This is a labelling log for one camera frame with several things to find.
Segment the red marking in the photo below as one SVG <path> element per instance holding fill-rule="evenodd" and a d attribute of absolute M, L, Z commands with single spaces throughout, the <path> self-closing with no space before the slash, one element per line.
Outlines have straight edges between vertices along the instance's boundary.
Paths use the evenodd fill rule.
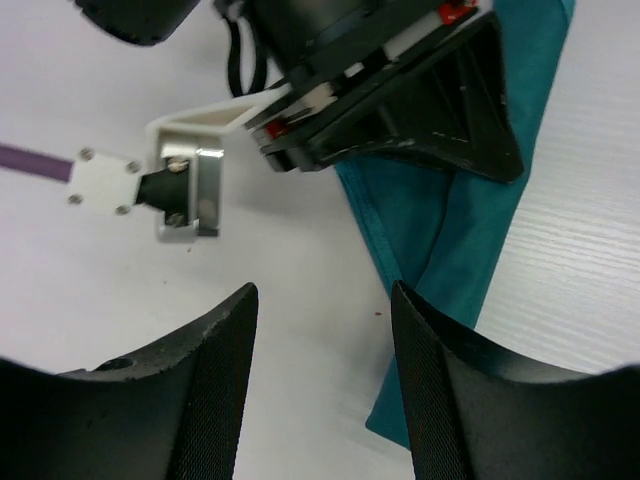
<path fill-rule="evenodd" d="M 440 6 L 438 8 L 438 13 L 445 25 L 452 25 L 456 23 L 460 17 L 473 10 L 477 5 L 478 0 L 468 0 L 465 2 L 450 1 Z"/>
<path fill-rule="evenodd" d="M 289 127 L 282 120 L 273 120 L 264 127 L 272 140 L 289 133 Z"/>

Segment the white table surface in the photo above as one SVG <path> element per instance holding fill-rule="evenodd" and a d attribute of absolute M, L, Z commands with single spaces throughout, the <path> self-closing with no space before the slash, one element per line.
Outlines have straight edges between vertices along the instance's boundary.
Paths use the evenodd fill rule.
<path fill-rule="evenodd" d="M 585 371 L 640 360 L 640 7 L 599 5 L 578 5 L 478 326 Z M 0 45 L 0 142 L 56 155 L 141 157 L 149 121 L 227 97 L 226 31 L 208 5 L 137 49 L 67 2 L 4 0 Z M 92 368 L 253 281 L 235 478 L 413 478 L 409 453 L 364 428 L 392 353 L 389 308 L 335 173 L 276 174 L 246 137 L 227 146 L 223 235 L 191 250 L 157 244 L 150 212 L 94 216 L 63 185 L 0 171 L 0 355 Z"/>

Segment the bolt head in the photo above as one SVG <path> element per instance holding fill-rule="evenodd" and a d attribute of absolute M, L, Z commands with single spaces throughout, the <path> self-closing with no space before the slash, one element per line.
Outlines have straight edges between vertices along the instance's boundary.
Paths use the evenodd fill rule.
<path fill-rule="evenodd" d="M 80 205 L 83 201 L 82 195 L 78 195 L 78 194 L 74 194 L 71 195 L 67 201 L 69 202 L 69 205 Z"/>
<path fill-rule="evenodd" d="M 140 171 L 140 164 L 138 162 L 131 162 L 127 165 L 127 173 L 138 173 Z"/>
<path fill-rule="evenodd" d="M 78 155 L 80 156 L 81 160 L 88 162 L 96 156 L 96 152 L 91 148 L 83 148 L 82 150 L 80 150 L 80 153 Z"/>
<path fill-rule="evenodd" d="M 116 208 L 116 215 L 127 215 L 130 211 L 131 209 L 129 207 L 127 207 L 126 205 L 122 205 Z"/>

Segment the white mounting plate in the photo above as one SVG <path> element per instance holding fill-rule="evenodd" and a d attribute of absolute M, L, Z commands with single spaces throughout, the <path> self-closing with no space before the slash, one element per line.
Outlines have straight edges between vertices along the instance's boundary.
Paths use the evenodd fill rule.
<path fill-rule="evenodd" d="M 140 163 L 91 151 L 73 165 L 67 186 L 69 202 L 108 215 L 128 213 L 136 202 L 143 169 Z"/>

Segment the teal cloth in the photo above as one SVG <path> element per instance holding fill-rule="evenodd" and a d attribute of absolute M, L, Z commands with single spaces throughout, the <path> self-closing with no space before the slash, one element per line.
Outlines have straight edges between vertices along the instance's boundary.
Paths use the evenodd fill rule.
<path fill-rule="evenodd" d="M 475 324 L 530 171 L 575 0 L 495 0 L 504 35 L 511 123 L 527 173 L 501 185 L 381 158 L 338 174 L 387 292 L 396 280 L 452 318 Z M 409 447 L 395 358 L 367 427 Z"/>

